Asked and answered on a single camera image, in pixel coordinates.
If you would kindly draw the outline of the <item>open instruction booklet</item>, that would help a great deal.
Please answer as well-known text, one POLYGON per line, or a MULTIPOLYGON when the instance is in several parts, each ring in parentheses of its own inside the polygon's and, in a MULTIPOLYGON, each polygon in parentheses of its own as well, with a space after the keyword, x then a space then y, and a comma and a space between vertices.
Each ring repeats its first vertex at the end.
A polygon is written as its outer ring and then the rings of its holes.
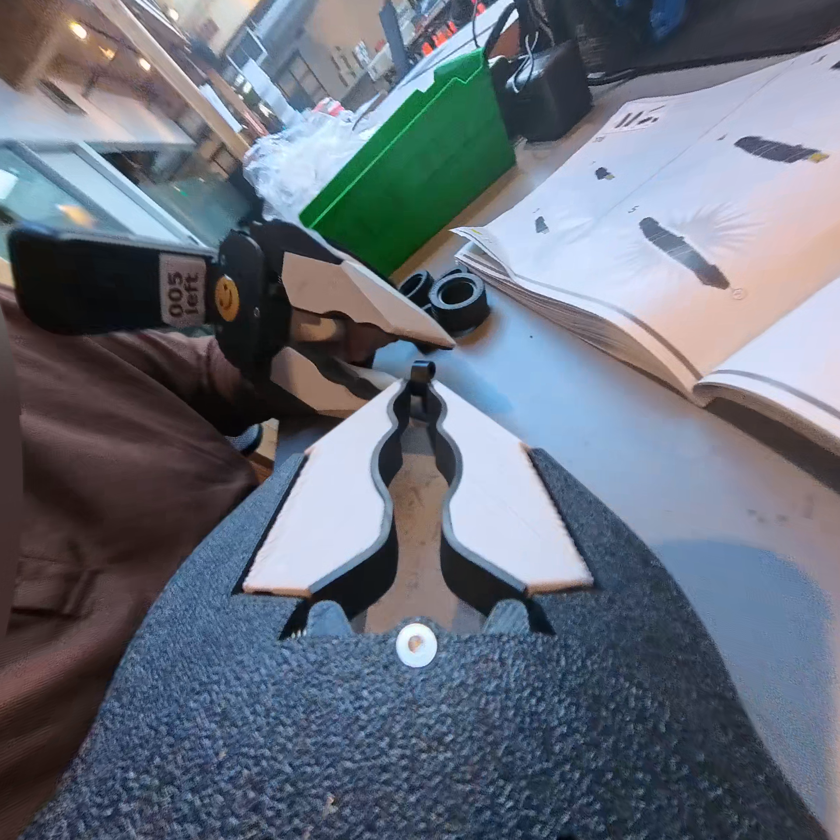
POLYGON ((458 263, 694 404, 838 455, 838 42, 622 105, 458 263))

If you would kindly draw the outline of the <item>person's left forearm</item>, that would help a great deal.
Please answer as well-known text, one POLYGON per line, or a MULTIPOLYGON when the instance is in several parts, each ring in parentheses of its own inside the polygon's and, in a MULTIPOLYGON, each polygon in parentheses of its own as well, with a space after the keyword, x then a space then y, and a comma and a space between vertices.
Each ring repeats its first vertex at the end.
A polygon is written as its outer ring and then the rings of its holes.
POLYGON ((239 493, 252 469, 226 441, 297 404, 246 381, 215 339, 177 332, 70 338, 37 328, 2 287, 31 490, 239 493))

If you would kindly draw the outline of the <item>small black brick connector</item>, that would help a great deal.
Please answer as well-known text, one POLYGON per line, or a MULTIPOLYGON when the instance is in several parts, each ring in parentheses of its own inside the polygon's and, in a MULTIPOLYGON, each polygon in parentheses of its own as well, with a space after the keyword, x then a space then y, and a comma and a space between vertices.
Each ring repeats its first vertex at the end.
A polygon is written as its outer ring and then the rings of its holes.
POLYGON ((435 362, 416 360, 409 372, 406 388, 411 418, 427 423, 429 418, 429 393, 436 374, 435 362))

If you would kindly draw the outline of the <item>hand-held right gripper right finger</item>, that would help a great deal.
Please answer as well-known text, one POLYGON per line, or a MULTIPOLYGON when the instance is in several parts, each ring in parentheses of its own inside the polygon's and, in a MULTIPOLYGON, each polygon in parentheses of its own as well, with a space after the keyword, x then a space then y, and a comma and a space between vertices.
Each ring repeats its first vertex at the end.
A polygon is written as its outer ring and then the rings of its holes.
POLYGON ((458 599, 488 616, 593 586, 529 446, 442 384, 429 386, 429 437, 448 484, 440 565, 458 599))

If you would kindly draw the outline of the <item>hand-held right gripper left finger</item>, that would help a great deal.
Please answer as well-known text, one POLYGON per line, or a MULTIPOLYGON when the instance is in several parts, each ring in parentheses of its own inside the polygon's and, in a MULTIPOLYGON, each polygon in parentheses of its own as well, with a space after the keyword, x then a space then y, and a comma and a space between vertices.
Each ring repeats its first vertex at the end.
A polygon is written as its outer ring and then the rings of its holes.
POLYGON ((390 485, 401 468, 401 382, 311 446, 245 573, 243 593, 365 613, 396 577, 390 485))

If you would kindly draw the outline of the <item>black toy tire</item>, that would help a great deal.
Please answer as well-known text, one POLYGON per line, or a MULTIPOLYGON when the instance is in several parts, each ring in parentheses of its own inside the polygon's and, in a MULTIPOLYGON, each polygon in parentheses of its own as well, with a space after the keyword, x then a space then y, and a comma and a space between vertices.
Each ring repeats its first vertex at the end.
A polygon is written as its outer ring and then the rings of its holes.
POLYGON ((435 282, 434 275, 426 269, 421 269, 405 278, 398 291, 414 305, 424 309, 430 304, 429 295, 435 282))
POLYGON ((465 269, 452 269, 436 279, 428 301, 436 321, 450 334, 477 329, 490 315, 485 281, 465 269))

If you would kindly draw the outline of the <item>black power adapter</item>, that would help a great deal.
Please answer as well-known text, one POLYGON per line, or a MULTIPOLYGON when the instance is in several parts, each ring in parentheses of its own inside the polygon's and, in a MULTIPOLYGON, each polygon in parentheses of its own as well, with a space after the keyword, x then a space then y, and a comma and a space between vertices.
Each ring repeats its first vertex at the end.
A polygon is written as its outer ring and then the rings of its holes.
POLYGON ((593 107, 581 52, 573 38, 527 56, 503 90, 502 118, 513 140, 559 140, 593 107))

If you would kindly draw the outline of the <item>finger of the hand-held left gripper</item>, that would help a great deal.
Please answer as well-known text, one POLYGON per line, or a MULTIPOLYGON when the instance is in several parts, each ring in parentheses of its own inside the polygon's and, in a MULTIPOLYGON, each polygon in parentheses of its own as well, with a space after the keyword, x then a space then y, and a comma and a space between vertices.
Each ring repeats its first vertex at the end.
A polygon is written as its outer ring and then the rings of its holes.
POLYGON ((346 418, 391 387, 397 378, 321 352, 284 348, 270 363, 270 381, 320 415, 346 418))
POLYGON ((342 340, 370 340, 378 347, 405 341, 435 350, 452 350, 454 339, 432 316, 386 280, 346 255, 329 259, 284 253, 280 282, 293 311, 298 341, 327 338, 327 323, 342 340))

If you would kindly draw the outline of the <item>clear plastic bags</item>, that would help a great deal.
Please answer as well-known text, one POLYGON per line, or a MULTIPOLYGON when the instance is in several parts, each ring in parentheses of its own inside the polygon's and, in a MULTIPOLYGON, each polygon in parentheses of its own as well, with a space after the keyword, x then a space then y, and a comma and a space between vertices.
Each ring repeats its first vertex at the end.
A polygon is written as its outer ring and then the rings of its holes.
POLYGON ((278 133, 259 139, 245 155, 244 177, 269 221, 297 223, 302 210, 366 145, 385 121, 378 110, 306 111, 278 133))

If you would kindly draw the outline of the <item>green plastic bin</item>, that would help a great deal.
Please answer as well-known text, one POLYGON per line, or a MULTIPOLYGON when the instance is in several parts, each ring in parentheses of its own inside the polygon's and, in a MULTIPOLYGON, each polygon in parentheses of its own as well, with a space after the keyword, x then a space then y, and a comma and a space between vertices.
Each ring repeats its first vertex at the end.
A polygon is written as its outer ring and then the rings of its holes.
POLYGON ((488 60, 476 49, 439 66, 299 218, 390 277, 515 163, 488 60))

